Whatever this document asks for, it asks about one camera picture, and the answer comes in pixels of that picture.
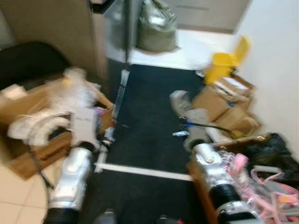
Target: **white tape line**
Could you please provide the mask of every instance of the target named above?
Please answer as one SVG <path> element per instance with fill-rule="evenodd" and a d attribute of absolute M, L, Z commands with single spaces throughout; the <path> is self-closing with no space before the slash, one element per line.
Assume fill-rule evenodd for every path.
<path fill-rule="evenodd" d="M 154 169 L 120 166 L 120 165 L 114 165 L 109 163 L 97 164 L 97 166 L 99 166 L 99 168 L 101 169 L 119 171 L 124 173 L 156 176 L 156 177 L 169 178 L 169 179 L 182 180 L 182 181 L 192 181 L 191 177 L 187 174 L 171 173 L 171 172 L 165 172 L 165 171 L 154 170 Z"/>

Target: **black floor mat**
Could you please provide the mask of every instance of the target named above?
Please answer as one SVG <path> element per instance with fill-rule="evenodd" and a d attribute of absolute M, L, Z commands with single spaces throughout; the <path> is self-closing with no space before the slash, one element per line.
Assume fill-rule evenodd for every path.
<path fill-rule="evenodd" d="M 203 81 L 193 71 L 133 65 L 107 162 L 186 173 L 189 154 L 180 139 L 169 95 L 187 90 L 194 97 Z M 107 208 L 118 224 L 151 224 L 160 215 L 186 224 L 207 223 L 192 182 L 104 171 L 91 177 L 81 224 L 91 224 Z"/>

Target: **yellow bucket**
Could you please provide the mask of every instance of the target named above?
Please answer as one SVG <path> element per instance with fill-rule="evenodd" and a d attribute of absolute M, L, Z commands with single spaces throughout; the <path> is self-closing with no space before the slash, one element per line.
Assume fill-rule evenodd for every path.
<path fill-rule="evenodd" d="M 211 67 L 205 72 L 205 83 L 212 84 L 220 77 L 228 77 L 235 65 L 234 56 L 228 53 L 213 55 Z"/>

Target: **tile floor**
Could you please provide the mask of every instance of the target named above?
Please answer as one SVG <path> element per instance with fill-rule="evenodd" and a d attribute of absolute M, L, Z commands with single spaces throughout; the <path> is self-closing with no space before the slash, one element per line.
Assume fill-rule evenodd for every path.
<path fill-rule="evenodd" d="M 134 50 L 131 63 L 178 69 L 196 69 L 208 63 L 213 52 L 227 51 L 232 35 L 190 30 L 178 31 L 178 49 L 170 53 L 152 54 Z M 55 183 L 62 160 L 44 172 Z M 40 224 L 46 212 L 45 189 L 35 175 L 27 181 L 0 166 L 0 219 L 2 224 Z"/>

